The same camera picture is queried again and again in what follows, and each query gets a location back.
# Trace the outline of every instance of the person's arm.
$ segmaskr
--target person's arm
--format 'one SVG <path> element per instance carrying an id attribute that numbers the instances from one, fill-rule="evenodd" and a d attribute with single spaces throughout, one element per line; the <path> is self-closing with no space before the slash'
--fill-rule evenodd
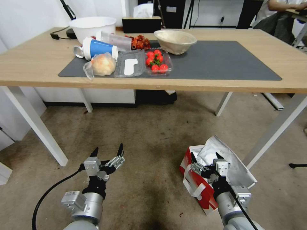
<path id="1" fill-rule="evenodd" d="M 268 6 L 269 10 L 271 11 L 285 11 L 288 9 L 303 10 L 307 7 L 307 3 L 286 4 L 286 3 L 279 3 L 277 2 L 277 0 L 269 0 Z"/>

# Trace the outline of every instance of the red paper bag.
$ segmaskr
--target red paper bag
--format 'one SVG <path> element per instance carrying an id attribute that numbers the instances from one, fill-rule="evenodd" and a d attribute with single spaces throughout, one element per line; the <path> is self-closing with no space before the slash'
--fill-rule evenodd
<path id="1" fill-rule="evenodd" d="M 217 203 L 214 200 L 214 190 L 207 179 L 202 178 L 191 170 L 191 152 L 199 153 L 204 145 L 190 146 L 180 164 L 180 171 L 184 175 L 183 184 L 191 196 L 196 197 L 201 208 L 206 215 L 217 209 Z"/>

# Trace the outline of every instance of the gray desk mat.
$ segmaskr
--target gray desk mat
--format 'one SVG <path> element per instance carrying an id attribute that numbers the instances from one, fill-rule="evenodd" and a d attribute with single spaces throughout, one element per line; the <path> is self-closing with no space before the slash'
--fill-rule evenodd
<path id="1" fill-rule="evenodd" d="M 152 47 L 158 47 L 151 41 Z M 237 41 L 198 41 L 182 55 L 169 54 L 173 70 L 169 75 L 143 73 L 133 78 L 212 79 L 212 80 L 282 80 Z M 60 77 L 86 77 L 84 58 L 75 57 L 60 73 Z"/>

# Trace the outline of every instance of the white plastic basin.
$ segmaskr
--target white plastic basin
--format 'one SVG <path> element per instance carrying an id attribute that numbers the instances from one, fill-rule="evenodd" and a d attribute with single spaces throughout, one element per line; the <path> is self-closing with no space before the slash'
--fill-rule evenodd
<path id="1" fill-rule="evenodd" d="M 102 30 L 105 33 L 115 33 L 115 18 L 86 17 L 70 21 L 69 25 L 74 30 L 78 41 L 82 44 L 86 37 L 96 36 Z"/>

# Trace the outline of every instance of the beige bowl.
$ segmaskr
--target beige bowl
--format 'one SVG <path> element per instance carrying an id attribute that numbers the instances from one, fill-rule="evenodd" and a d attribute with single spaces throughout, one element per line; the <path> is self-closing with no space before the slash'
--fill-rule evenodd
<path id="1" fill-rule="evenodd" d="M 176 55 L 183 54 L 197 42 L 192 34 L 178 30 L 157 30 L 153 34 L 163 50 Z"/>

